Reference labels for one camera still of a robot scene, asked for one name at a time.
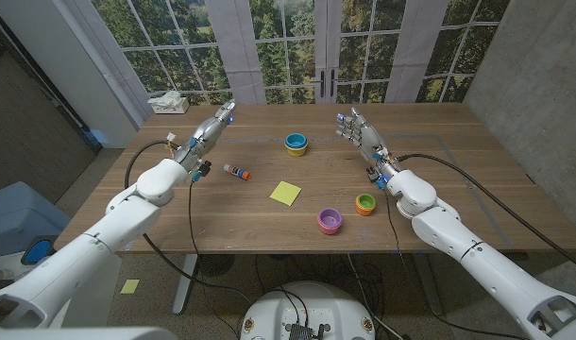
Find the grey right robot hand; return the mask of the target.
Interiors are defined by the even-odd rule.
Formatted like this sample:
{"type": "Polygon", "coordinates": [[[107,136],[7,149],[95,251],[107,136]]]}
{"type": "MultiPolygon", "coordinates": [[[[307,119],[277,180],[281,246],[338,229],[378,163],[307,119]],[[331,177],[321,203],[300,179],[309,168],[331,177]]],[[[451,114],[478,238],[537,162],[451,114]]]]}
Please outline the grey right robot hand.
{"type": "Polygon", "coordinates": [[[403,167],[389,150],[385,140],[355,107],[350,108],[351,115],[338,113],[336,133],[352,142],[359,150],[364,160],[379,174],[389,179],[403,167]]]}

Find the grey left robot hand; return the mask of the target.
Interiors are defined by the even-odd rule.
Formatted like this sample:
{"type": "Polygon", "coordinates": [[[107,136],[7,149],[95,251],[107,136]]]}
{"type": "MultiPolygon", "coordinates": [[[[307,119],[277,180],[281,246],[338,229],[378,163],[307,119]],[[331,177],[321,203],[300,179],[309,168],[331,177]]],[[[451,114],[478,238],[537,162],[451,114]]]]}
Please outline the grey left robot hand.
{"type": "Polygon", "coordinates": [[[232,123],[235,106],[235,100],[230,99],[213,117],[198,126],[190,139],[178,149],[174,161],[187,172],[195,171],[205,161],[206,154],[214,148],[223,130],[232,123]]]}

